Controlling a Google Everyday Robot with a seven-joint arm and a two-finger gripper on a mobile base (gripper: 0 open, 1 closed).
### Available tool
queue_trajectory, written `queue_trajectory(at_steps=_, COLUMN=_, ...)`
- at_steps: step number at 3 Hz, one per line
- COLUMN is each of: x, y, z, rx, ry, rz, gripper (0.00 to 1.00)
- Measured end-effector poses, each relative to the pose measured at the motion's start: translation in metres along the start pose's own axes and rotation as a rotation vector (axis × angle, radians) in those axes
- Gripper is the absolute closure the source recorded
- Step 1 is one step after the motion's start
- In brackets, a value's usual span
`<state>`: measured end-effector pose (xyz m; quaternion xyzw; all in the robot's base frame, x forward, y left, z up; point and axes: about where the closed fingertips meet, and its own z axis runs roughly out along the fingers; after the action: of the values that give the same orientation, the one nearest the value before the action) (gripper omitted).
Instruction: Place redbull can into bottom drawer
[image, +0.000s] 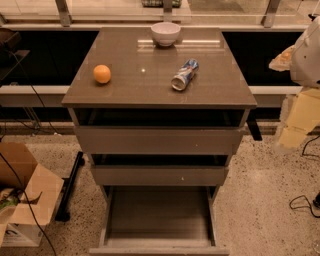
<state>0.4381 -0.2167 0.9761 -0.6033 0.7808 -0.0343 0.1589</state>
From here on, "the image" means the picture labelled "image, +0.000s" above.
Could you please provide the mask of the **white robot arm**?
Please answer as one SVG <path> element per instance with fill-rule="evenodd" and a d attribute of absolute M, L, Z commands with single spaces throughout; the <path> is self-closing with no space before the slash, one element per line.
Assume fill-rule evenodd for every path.
<path fill-rule="evenodd" d="M 320 124 L 320 17 L 314 18 L 294 45 L 269 63 L 275 71 L 289 71 L 302 89 L 293 97 L 289 111 L 281 119 L 277 144 L 297 148 Z"/>

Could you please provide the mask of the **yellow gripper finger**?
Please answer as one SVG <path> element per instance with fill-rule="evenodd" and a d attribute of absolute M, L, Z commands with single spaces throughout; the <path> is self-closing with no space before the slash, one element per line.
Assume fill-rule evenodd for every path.
<path fill-rule="evenodd" d="M 296 96 L 288 97 L 281 109 L 276 132 L 275 148 L 293 150 L 320 124 L 320 90 L 303 88 Z"/>
<path fill-rule="evenodd" d="M 294 51 L 294 46 L 290 46 L 278 54 L 269 63 L 269 68 L 274 71 L 283 72 L 289 71 L 291 67 L 292 53 Z"/>

